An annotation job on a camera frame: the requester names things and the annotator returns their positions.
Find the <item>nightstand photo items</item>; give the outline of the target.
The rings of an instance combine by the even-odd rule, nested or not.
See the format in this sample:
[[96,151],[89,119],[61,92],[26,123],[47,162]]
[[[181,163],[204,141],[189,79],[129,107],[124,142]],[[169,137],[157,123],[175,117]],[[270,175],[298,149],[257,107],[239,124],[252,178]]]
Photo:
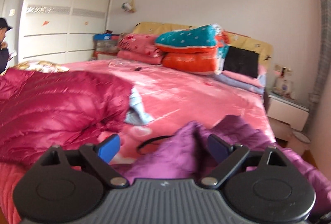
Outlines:
[[295,100],[295,88],[294,82],[292,80],[292,69],[282,66],[280,64],[275,64],[275,81],[272,87],[272,92],[278,96]]

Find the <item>person in black cap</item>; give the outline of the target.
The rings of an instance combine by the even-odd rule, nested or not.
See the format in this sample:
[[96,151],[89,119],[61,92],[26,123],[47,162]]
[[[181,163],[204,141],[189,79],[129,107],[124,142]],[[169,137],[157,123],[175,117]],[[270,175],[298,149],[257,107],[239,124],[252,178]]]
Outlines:
[[0,18],[0,42],[1,42],[1,51],[0,51],[0,72],[3,73],[7,67],[7,63],[10,58],[10,53],[8,50],[8,44],[5,42],[6,33],[10,31],[12,27],[8,25],[5,18]]

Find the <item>bedside clutter boxes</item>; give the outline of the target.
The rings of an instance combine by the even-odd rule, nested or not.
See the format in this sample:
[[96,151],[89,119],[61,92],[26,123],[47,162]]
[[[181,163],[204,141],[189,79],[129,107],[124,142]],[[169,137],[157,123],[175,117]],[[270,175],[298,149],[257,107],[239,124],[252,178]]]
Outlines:
[[99,54],[116,55],[118,53],[118,42],[120,35],[113,34],[110,31],[106,33],[93,35],[92,41],[94,43],[93,58],[98,58]]

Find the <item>magenta down jacket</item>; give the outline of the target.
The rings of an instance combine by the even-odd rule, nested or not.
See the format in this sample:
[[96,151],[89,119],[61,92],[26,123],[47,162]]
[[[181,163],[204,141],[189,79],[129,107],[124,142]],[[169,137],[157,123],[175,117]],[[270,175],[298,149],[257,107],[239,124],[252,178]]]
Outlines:
[[8,69],[1,76],[1,162],[30,167],[53,145],[77,149],[121,131],[131,90],[111,74]]

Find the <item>black folded cloth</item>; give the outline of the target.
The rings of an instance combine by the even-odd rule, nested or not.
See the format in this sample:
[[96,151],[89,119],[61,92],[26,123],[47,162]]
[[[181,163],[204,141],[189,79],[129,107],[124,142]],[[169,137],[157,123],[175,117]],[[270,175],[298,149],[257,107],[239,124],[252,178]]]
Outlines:
[[225,57],[223,71],[258,77],[259,54],[253,51],[230,46]]

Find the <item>yellow headboard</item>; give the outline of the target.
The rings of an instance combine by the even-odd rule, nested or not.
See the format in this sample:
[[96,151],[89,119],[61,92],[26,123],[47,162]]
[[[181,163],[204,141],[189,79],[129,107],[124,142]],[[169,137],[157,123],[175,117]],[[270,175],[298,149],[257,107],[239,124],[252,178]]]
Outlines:
[[[161,35],[169,31],[192,28],[195,28],[195,26],[174,23],[140,22],[133,28],[132,32],[145,35]],[[238,33],[227,31],[227,34],[231,46],[256,52],[259,54],[259,64],[261,64],[266,70],[269,69],[273,55],[272,45]]]

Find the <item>white wardrobe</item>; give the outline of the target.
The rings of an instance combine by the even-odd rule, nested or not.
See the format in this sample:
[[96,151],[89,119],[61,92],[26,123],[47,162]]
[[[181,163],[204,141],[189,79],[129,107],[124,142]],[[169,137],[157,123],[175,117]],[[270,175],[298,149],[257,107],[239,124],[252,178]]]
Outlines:
[[109,5],[110,0],[24,0],[18,62],[89,60],[93,35],[106,30]]

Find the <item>purple down jacket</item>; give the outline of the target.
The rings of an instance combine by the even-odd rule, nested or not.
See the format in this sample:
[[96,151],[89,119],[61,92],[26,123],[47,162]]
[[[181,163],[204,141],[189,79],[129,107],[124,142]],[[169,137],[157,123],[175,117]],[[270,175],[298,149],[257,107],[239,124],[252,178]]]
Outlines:
[[330,181],[296,152],[274,144],[261,130],[254,129],[242,117],[235,115],[227,115],[211,129],[196,121],[189,122],[164,140],[156,151],[132,164],[118,165],[117,171],[130,183],[135,178],[200,179],[217,165],[207,149],[207,138],[211,134],[230,145],[239,143],[253,151],[276,146],[315,189],[317,198],[311,214],[320,216],[330,212]]

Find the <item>pink bed blanket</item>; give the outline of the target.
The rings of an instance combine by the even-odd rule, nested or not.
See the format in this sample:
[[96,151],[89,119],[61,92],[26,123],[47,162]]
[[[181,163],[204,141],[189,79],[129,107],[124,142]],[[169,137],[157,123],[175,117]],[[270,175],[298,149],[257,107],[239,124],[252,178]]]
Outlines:
[[[144,140],[171,135],[190,121],[212,128],[227,115],[242,117],[274,141],[262,97],[246,90],[204,76],[120,59],[73,63],[68,68],[111,74],[128,81],[142,97],[145,111],[154,118],[145,126],[124,122],[122,130],[117,132],[121,150],[115,163],[133,163],[140,157],[136,147]],[[20,221],[12,193],[29,168],[1,162],[1,215],[5,223]]]

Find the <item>floral yellow pillow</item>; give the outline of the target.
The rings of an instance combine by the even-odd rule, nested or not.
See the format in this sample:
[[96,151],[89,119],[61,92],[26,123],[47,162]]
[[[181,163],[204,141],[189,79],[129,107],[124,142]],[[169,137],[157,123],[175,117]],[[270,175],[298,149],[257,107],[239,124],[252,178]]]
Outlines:
[[68,67],[55,64],[49,61],[26,61],[23,63],[19,63],[12,68],[17,70],[25,70],[25,71],[38,71],[41,73],[61,73],[67,72],[70,69]]

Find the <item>teal orange folded quilt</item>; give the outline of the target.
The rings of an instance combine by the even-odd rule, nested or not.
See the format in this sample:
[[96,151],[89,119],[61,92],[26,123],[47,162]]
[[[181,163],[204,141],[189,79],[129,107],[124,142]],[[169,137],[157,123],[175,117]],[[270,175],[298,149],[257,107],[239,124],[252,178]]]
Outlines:
[[155,40],[165,53],[162,66],[199,75],[219,74],[230,38],[217,24],[163,33]]

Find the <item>light blue garment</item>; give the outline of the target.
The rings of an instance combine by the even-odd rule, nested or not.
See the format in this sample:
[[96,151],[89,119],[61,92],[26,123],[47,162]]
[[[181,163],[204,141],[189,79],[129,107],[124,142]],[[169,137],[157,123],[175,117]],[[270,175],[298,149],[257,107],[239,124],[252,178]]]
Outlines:
[[135,126],[145,126],[154,121],[154,118],[145,111],[143,99],[138,90],[133,87],[129,97],[129,110],[126,113],[125,123]]

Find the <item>pink lilac folded bedding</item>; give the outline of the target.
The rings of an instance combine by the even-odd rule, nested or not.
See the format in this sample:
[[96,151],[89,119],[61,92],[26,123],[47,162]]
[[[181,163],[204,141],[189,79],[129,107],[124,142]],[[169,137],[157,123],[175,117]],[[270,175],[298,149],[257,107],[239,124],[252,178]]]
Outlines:
[[224,70],[220,74],[211,76],[216,81],[222,82],[232,87],[247,90],[249,92],[263,95],[266,86],[266,69],[262,65],[258,65],[258,77],[252,78],[240,73],[234,73]]

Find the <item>white nightstand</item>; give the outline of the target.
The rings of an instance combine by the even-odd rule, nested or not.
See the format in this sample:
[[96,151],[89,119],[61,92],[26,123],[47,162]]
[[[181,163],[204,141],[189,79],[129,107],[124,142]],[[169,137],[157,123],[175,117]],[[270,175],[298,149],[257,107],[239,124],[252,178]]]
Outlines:
[[296,101],[269,93],[268,117],[284,122],[292,129],[303,131],[309,116],[309,109]]

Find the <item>wall hanging ornament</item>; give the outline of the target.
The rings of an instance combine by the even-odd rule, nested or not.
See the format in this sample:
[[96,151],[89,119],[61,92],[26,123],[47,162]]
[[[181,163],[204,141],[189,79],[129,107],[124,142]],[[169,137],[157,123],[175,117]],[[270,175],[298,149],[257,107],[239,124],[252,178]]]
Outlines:
[[135,1],[136,1],[136,0],[129,0],[129,1],[127,1],[127,2],[124,2],[124,3],[122,4],[121,8],[122,8],[125,12],[135,13],[135,12],[136,12]]

